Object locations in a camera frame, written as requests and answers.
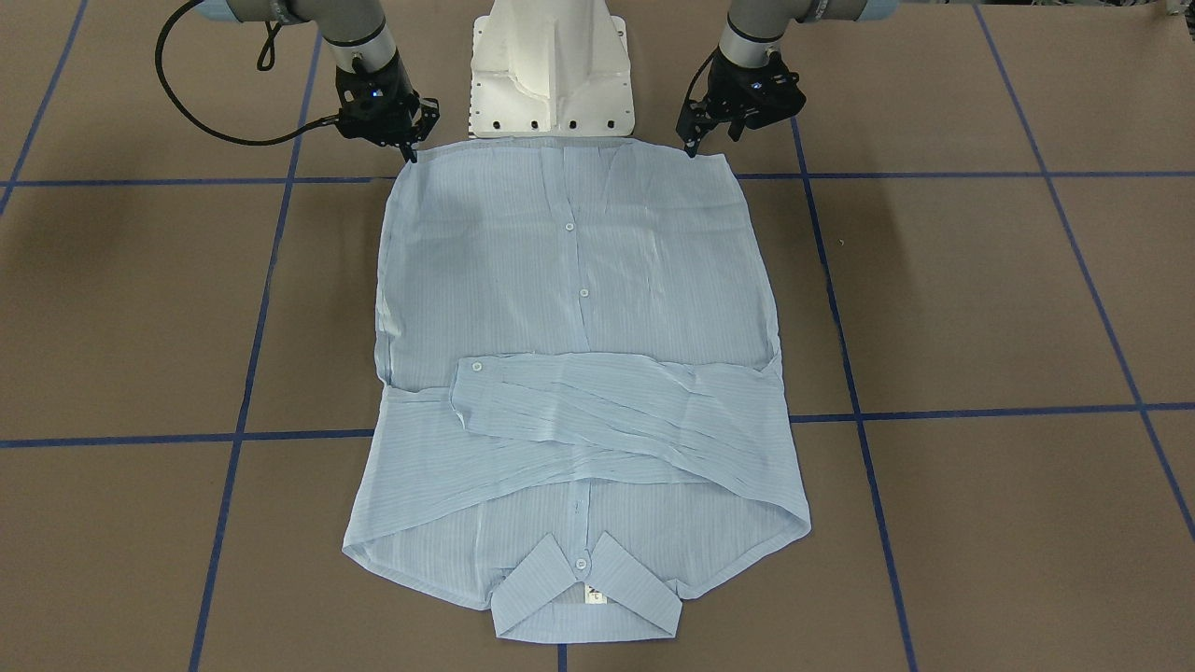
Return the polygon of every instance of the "clothing label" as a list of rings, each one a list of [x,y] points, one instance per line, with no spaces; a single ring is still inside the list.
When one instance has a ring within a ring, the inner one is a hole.
[[[586,584],[586,604],[606,604],[606,595],[601,594],[598,588]]]

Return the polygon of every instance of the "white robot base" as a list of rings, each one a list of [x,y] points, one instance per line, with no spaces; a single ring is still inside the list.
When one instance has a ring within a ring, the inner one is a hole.
[[[605,0],[496,0],[473,24],[473,138],[627,136],[626,23]]]

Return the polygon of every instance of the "blue tape line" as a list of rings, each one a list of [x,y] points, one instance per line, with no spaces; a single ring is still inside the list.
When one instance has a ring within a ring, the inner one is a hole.
[[[1022,128],[1024,128],[1025,138],[1029,139],[1029,146],[1034,151],[1037,165],[1041,166],[1046,179],[1046,187],[1049,188],[1050,198],[1054,201],[1054,209],[1058,210],[1059,220],[1062,222],[1062,230],[1066,232],[1066,239],[1071,244],[1071,251],[1074,252],[1074,259],[1078,262],[1079,270],[1083,273],[1083,281],[1087,285],[1087,292],[1091,293],[1091,299],[1096,303],[1096,310],[1099,312],[1099,320],[1103,323],[1104,331],[1108,334],[1108,340],[1111,342],[1113,352],[1116,353],[1116,361],[1120,362],[1121,372],[1124,374],[1124,381],[1128,384],[1128,389],[1133,395],[1133,401],[1141,414],[1141,422],[1145,423],[1145,432],[1148,434],[1150,442],[1153,445],[1153,452],[1158,456],[1158,463],[1162,465],[1162,471],[1166,477],[1166,482],[1170,484],[1170,491],[1173,494],[1175,502],[1178,505],[1178,511],[1182,513],[1183,521],[1187,524],[1187,532],[1190,534],[1191,540],[1195,540],[1195,520],[1191,519],[1191,512],[1187,506],[1187,500],[1183,497],[1182,489],[1178,485],[1178,479],[1175,477],[1175,472],[1170,468],[1170,460],[1166,459],[1166,452],[1162,447],[1162,441],[1158,440],[1158,434],[1153,429],[1153,422],[1150,420],[1148,409],[1145,405],[1145,401],[1141,398],[1141,392],[1136,386],[1136,381],[1133,379],[1133,372],[1129,371],[1128,360],[1124,358],[1124,352],[1121,349],[1120,341],[1116,338],[1116,332],[1113,330],[1111,319],[1108,317],[1108,311],[1104,310],[1104,303],[1099,298],[1099,292],[1096,289],[1096,282],[1091,277],[1091,271],[1087,269],[1087,262],[1084,261],[1083,251],[1079,250],[1079,242],[1074,237],[1074,230],[1071,228],[1071,220],[1066,215],[1066,209],[1062,207],[1062,200],[1058,195],[1058,189],[1054,187],[1054,181],[1050,177],[1049,171],[1046,170],[1046,160],[1042,158],[1041,149],[1037,146],[1037,140],[1034,138],[1034,132],[1029,127],[1029,118],[1025,116],[1025,110],[1021,106],[1021,99],[1017,98],[1017,92],[1012,87],[1012,80],[1009,78],[1009,71],[1004,67],[1004,61],[1000,59],[1000,51],[995,47],[995,39],[992,37],[992,31],[988,30],[987,22],[983,20],[983,12],[980,11],[979,5],[973,5],[972,8],[975,12],[975,18],[979,20],[980,29],[983,31],[983,38],[987,39],[987,45],[992,50],[992,57],[995,60],[995,67],[1000,71],[1000,78],[1004,80],[1004,87],[1009,92],[1009,98],[1012,99],[1012,106],[1017,110],[1017,117],[1021,120]]]
[[[54,74],[50,75],[50,84],[45,87],[45,94],[42,96],[42,103],[37,106],[33,122],[29,124],[29,133],[25,134],[25,143],[20,146],[20,154],[17,155],[17,163],[12,166],[12,176],[8,178],[8,184],[4,188],[4,195],[0,196],[0,214],[4,214],[4,209],[8,207],[8,198],[12,197],[17,178],[20,177],[20,169],[24,167],[25,159],[29,158],[29,149],[33,146],[33,138],[37,135],[37,129],[42,126],[42,117],[45,116],[45,109],[50,106],[50,98],[54,97],[54,90],[59,86],[59,78],[62,77],[62,68],[67,65],[67,56],[71,55],[71,48],[74,47],[75,37],[79,35],[79,25],[82,23],[82,14],[86,10],[87,0],[80,0],[74,22],[71,24],[71,32],[67,33],[67,42],[62,47],[62,54],[59,55],[57,65],[54,66]]]
[[[207,187],[286,184],[284,177],[176,177],[164,179],[22,179],[17,187]]]
[[[307,121],[307,108],[311,104],[311,92],[315,83],[315,68],[319,65],[319,50],[323,37],[315,33],[315,44],[312,47],[311,65],[307,68],[307,85],[302,94],[302,104],[299,108],[299,126]],[[299,169],[299,152],[302,149],[302,136],[295,138],[290,148],[290,166],[287,170],[286,189],[282,191],[282,206],[278,208],[278,224],[274,231],[274,246],[270,250],[270,263],[265,270],[265,286],[262,289],[262,305],[257,313],[257,330],[253,334],[253,348],[249,355],[249,369],[245,373],[245,396],[240,403],[240,413],[237,417],[237,433],[245,430],[249,420],[249,404],[253,395],[253,378],[257,374],[257,362],[262,352],[262,338],[265,334],[265,317],[270,310],[270,283],[274,279],[274,268],[278,261],[278,248],[282,245],[282,233],[287,225],[287,213],[290,207],[290,194],[294,190],[295,172]],[[228,511],[232,506],[233,488],[237,483],[237,466],[240,464],[240,448],[243,440],[233,441],[232,451],[228,456],[228,471],[225,476],[223,495],[220,499],[220,515],[216,518],[215,538],[212,542],[212,557],[208,560],[208,575],[203,582],[203,599],[200,601],[200,616],[195,625],[195,641],[191,644],[191,661],[189,672],[198,672],[200,658],[203,654],[203,639],[207,635],[208,616],[212,612],[212,595],[215,592],[216,572],[220,568],[220,551],[223,548],[225,530],[228,525]]]
[[[942,179],[942,178],[1009,178],[1009,177],[1041,177],[1040,172],[963,172],[963,171],[932,171],[932,172],[811,172],[809,179]]]
[[[296,177],[295,184],[363,184],[373,177]],[[16,187],[207,187],[286,184],[286,177],[174,177],[163,179],[19,179]]]
[[[62,439],[10,439],[0,440],[4,448],[57,448],[72,446],[134,446],[147,444],[226,444],[237,439],[233,433],[223,434],[160,434],[142,436],[75,436]]]
[[[814,240],[817,244],[817,261],[821,262],[822,274],[826,276],[826,298],[829,301],[829,312],[834,318],[834,328],[838,330],[838,346],[842,355],[842,373],[846,375],[846,390],[851,396],[851,409],[853,411],[854,429],[859,436],[859,451],[863,454],[863,466],[868,472],[868,487],[871,490],[871,508],[876,515],[876,527],[880,531],[880,544],[884,551],[884,564],[888,567],[888,582],[891,586],[893,603],[896,606],[896,619],[900,624],[901,641],[905,643],[905,660],[909,672],[917,672],[917,653],[913,650],[913,635],[908,625],[908,615],[905,611],[905,595],[900,587],[900,576],[896,573],[896,560],[893,555],[891,540],[888,536],[888,520],[884,517],[883,501],[880,499],[880,483],[876,479],[876,469],[871,460],[871,446],[868,442],[868,430],[864,426],[863,411],[859,405],[859,393],[854,386],[854,373],[851,371],[851,354],[846,347],[846,331],[842,329],[842,318],[838,310],[838,297],[834,294],[834,279],[829,270],[829,257],[826,255],[826,243],[822,238],[821,220],[817,216],[817,204],[814,201],[813,182],[809,179],[809,167],[805,164],[805,151],[801,143],[801,129],[797,128],[797,120],[789,120],[792,127],[792,143],[797,148],[797,161],[801,165],[802,184],[805,190],[805,201],[809,206],[809,220],[814,230]]]
[[[987,178],[1040,178],[1050,177],[1065,178],[1164,178],[1164,177],[1195,177],[1195,171],[1065,171],[1065,172],[966,172],[966,171],[938,171],[938,172],[811,172],[809,179],[987,179]],[[801,179],[797,172],[741,172],[735,177],[741,181],[785,181]],[[295,184],[368,184],[374,181],[393,182],[396,176],[380,175],[370,177],[295,177]],[[0,182],[5,188],[26,187],[204,187],[204,185],[235,185],[235,184],[286,184],[286,177],[176,177],[161,179],[17,179],[14,182]]]
[[[369,439],[373,428],[363,429],[308,429],[295,432],[245,432],[245,441],[296,441],[304,439]]]
[[[1151,411],[1191,411],[1195,402],[1163,402],[1145,404]],[[1134,404],[1107,404],[1085,407],[1024,407],[1024,408],[987,408],[987,409],[943,409],[943,410],[901,410],[860,413],[864,422],[885,422],[893,420],[949,420],[966,417],[1030,417],[1036,415],[1081,415],[1101,413],[1138,413]],[[854,422],[852,413],[790,415],[792,424],[815,424],[826,422]],[[127,436],[65,436],[53,439],[0,439],[2,448],[54,448],[72,446],[125,446],[125,445],[171,445],[171,444],[223,444],[228,441],[302,441],[308,439],[369,439],[373,428],[356,429],[286,429],[274,432],[226,432],[209,434],[157,434]]]
[[[823,413],[809,415],[790,415],[790,424],[813,424],[817,422],[854,422],[853,413]]]
[[[1147,410],[1195,410],[1195,402],[1171,402],[1160,404],[1145,404]]]
[[[801,179],[799,172],[736,172],[736,179]]]
[[[868,422],[887,420],[950,420],[964,417],[1029,417],[1038,415],[1083,415],[1095,413],[1136,413],[1134,404],[1108,404],[1085,407],[1040,407],[1040,408],[989,408],[960,410],[902,410],[890,413],[865,413]]]
[[[1195,177],[1195,170],[1067,170],[1049,171],[1050,177]]]

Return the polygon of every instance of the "light blue shirt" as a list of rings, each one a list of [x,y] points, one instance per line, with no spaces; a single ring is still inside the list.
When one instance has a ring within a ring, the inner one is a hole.
[[[378,428],[344,552],[500,637],[672,637],[807,534],[776,305],[722,157],[419,153],[386,208]]]

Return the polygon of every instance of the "black cable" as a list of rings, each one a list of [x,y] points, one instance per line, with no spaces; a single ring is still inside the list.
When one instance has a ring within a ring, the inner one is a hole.
[[[282,30],[282,22],[265,22],[265,44],[257,55],[257,72],[269,72],[274,69],[274,41]]]
[[[183,105],[183,102],[179,100],[178,96],[174,94],[174,90],[170,87],[170,83],[166,81],[166,72],[161,67],[161,54],[166,48],[166,37],[170,35],[170,31],[174,28],[174,24],[177,24],[178,20],[182,19],[184,14],[186,14],[186,12],[190,12],[201,2],[203,2],[203,0],[188,0],[186,2],[183,4],[182,7],[174,10],[174,13],[171,14],[168,19],[166,19],[165,24],[163,24],[161,32],[158,33],[158,44],[154,47],[154,54],[153,54],[154,68],[157,68],[158,71],[158,83],[161,84],[161,88],[163,91],[166,92],[166,96],[170,98],[170,102],[174,104],[174,108],[177,108],[178,111],[182,112],[184,117],[186,117],[186,121],[194,123],[196,127],[198,127],[200,130],[207,133],[208,135],[219,138],[220,140],[223,140],[226,142],[233,142],[235,145],[247,145],[250,147],[281,145],[282,142],[293,140],[313,128],[321,128],[336,123],[338,116],[329,115],[326,117],[320,117],[315,121],[305,123],[299,128],[292,130],[290,133],[286,135],[280,135],[278,138],[271,138],[270,140],[246,140],[244,138],[237,138],[233,135],[228,135],[226,133],[220,133],[219,130],[195,118],[195,115],[192,115],[191,111]]]
[[[697,86],[697,80],[700,79],[705,68],[710,67],[710,63],[713,61],[713,56],[716,55],[718,55],[718,49],[715,47],[713,51],[710,51],[710,55],[705,57],[705,62],[701,63],[701,67],[697,68],[697,73],[693,74],[693,81],[688,83],[688,91],[685,92],[686,100],[691,100],[693,98],[693,87]]]

